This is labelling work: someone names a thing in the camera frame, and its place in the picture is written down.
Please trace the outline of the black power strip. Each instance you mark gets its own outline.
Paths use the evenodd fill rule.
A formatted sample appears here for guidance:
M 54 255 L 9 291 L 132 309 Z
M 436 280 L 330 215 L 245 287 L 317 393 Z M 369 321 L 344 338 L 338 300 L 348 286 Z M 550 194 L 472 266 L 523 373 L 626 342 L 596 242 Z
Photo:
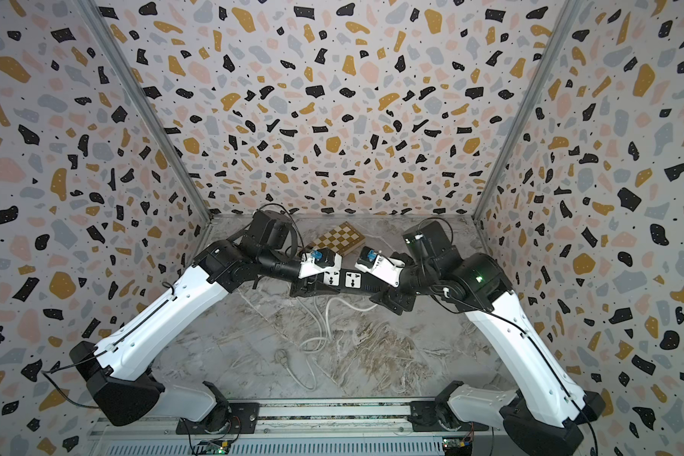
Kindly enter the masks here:
M 324 272 L 317 276 L 317 290 L 323 295 L 372 296 L 387 290 L 389 284 L 355 269 Z

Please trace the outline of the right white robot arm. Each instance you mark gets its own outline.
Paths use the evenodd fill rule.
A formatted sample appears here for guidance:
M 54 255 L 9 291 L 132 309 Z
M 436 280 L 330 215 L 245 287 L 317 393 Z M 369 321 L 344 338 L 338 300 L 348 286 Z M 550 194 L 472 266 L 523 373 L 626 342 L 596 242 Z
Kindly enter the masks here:
M 435 424 L 457 431 L 479 423 L 502 429 L 528 455 L 573 455 L 605 409 L 602 396 L 585 391 L 558 364 L 522 308 L 504 270 L 476 253 L 463 258 L 451 228 L 427 218 L 403 234 L 408 254 L 386 256 L 365 246 L 355 262 L 364 277 L 383 282 L 373 303 L 402 314 L 429 296 L 464 315 L 486 337 L 513 376 L 510 391 L 476 389 L 453 381 L 435 399 Z

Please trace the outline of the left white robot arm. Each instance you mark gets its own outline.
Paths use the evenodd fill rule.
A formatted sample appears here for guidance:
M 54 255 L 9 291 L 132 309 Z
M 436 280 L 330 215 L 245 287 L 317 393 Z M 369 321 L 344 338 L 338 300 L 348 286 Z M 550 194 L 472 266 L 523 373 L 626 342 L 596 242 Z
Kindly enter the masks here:
M 227 431 L 232 409 L 211 382 L 203 389 L 164 384 L 151 372 L 157 355 L 194 320 L 246 282 L 264 277 L 291 284 L 340 271 L 329 248 L 307 250 L 288 214 L 258 210 L 237 233 L 214 241 L 165 292 L 129 323 L 96 344 L 70 351 L 72 368 L 94 403 L 116 427 L 146 416 L 176 417 L 206 433 Z

